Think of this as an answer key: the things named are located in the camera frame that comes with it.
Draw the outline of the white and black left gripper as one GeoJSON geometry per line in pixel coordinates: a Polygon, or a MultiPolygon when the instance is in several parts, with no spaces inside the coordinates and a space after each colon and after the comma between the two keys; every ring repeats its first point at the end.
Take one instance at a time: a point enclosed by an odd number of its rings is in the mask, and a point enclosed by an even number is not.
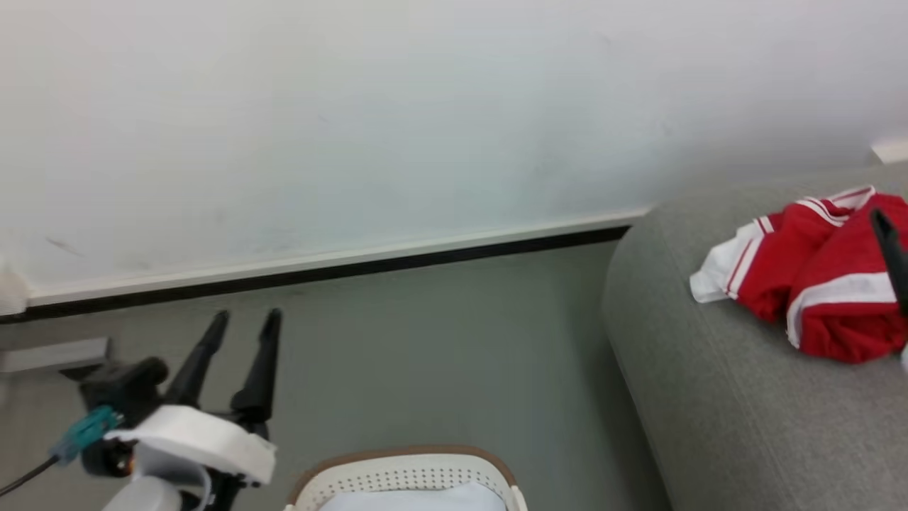
{"type": "MultiPolygon", "coordinates": [[[[215,314],[165,393],[165,404],[134,428],[105,439],[132,446],[132,475],[107,510],[229,510],[239,491],[272,482],[276,446],[259,434],[204,413],[202,386],[223,345],[230,314],[215,314]]],[[[268,421],[275,401],[283,314],[269,311],[243,388],[231,398],[241,421],[268,421]]]]}

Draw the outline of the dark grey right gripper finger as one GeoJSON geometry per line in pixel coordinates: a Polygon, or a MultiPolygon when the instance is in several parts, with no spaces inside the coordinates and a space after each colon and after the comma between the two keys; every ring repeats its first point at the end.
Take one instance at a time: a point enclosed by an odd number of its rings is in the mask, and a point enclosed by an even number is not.
{"type": "Polygon", "coordinates": [[[881,249],[883,262],[894,290],[899,313],[907,317],[907,252],[902,248],[901,237],[894,223],[881,209],[871,212],[871,224],[881,249]]]}

